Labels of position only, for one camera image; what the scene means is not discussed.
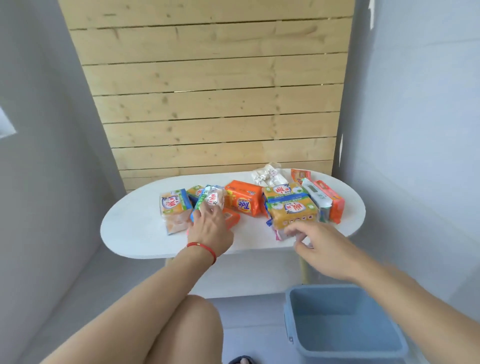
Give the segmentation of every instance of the person's right arm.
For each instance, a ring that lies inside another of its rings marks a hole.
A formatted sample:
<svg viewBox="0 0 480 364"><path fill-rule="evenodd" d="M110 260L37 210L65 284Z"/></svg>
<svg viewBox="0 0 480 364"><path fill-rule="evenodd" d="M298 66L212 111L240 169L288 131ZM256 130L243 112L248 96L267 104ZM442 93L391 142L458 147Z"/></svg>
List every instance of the person's right arm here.
<svg viewBox="0 0 480 364"><path fill-rule="evenodd" d="M376 262L331 225L296 222L285 230L297 234L295 251L320 273L364 288L432 364L479 362L480 324L428 293L406 273ZM313 248L302 243L306 236Z"/></svg>

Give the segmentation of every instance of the red bracelet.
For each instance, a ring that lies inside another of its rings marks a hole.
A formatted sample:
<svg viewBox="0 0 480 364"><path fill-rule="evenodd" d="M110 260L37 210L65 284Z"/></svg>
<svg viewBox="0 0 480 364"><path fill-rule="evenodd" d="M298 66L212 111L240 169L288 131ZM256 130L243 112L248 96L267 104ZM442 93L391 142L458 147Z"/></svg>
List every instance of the red bracelet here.
<svg viewBox="0 0 480 364"><path fill-rule="evenodd" d="M213 263L212 263L212 265L215 264L215 262L216 262L216 254L215 254L215 252L213 251L212 248L210 248L209 246L206 246L206 245L204 245L204 244L202 244L202 243L188 243L188 244L187 244L187 248L188 248L189 246L201 246L202 248L208 250L208 251L210 252L210 254L213 256Z"/></svg>

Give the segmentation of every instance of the bare leg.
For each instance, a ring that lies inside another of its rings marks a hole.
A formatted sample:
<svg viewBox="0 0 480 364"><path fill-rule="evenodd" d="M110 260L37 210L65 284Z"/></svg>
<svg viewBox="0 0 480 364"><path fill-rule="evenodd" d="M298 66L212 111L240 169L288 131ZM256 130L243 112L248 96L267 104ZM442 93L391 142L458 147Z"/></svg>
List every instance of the bare leg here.
<svg viewBox="0 0 480 364"><path fill-rule="evenodd" d="M216 308L189 295L155 340L145 364L220 364L223 328Z"/></svg>

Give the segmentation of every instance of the hand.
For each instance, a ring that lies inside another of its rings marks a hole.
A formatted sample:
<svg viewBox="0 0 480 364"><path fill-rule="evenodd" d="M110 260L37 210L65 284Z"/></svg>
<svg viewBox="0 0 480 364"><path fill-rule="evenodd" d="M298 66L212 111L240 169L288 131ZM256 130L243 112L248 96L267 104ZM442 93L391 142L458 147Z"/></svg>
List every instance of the hand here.
<svg viewBox="0 0 480 364"><path fill-rule="evenodd" d="M332 278L353 281L356 269L371 259L329 224L298 221L288 225L285 233L297 234L297 254L320 273ZM303 243L307 236L313 248Z"/></svg>
<svg viewBox="0 0 480 364"><path fill-rule="evenodd" d="M201 243L212 248L217 257L232 246L233 233L227 230L220 206L210 206L203 202L200 210L193 212L193 226L188 230L188 242Z"/></svg>

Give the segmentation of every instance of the wooden plank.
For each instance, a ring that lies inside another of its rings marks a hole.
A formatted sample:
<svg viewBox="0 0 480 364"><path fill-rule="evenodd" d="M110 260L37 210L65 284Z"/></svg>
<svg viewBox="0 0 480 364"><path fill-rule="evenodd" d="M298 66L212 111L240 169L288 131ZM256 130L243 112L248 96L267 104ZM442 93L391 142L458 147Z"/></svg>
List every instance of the wooden plank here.
<svg viewBox="0 0 480 364"><path fill-rule="evenodd" d="M92 95L339 84L346 53L84 66Z"/></svg>
<svg viewBox="0 0 480 364"><path fill-rule="evenodd" d="M340 111L343 85L97 96L103 123Z"/></svg>
<svg viewBox="0 0 480 364"><path fill-rule="evenodd" d="M104 124L112 148L336 136L338 112Z"/></svg>
<svg viewBox="0 0 480 364"><path fill-rule="evenodd" d="M72 30L82 64L347 52L351 18Z"/></svg>
<svg viewBox="0 0 480 364"><path fill-rule="evenodd" d="M352 16L354 0L60 0L70 29Z"/></svg>
<svg viewBox="0 0 480 364"><path fill-rule="evenodd" d="M336 138L114 148L120 170L333 159Z"/></svg>
<svg viewBox="0 0 480 364"><path fill-rule="evenodd" d="M178 174L175 176L184 176L190 174L207 174L207 173L225 173L225 172L242 172L246 170L254 170L262 167L264 164L237 164L230 166L209 166L209 167L185 167L179 168ZM305 162L288 162L282 163L284 168L298 168L306 170L315 170L317 172L330 175L332 173L332 160L315 160ZM123 177L125 189L134 190L142 187L150 182L158 181L164 178L172 177L169 168L153 169L153 170L121 170L120 175Z"/></svg>

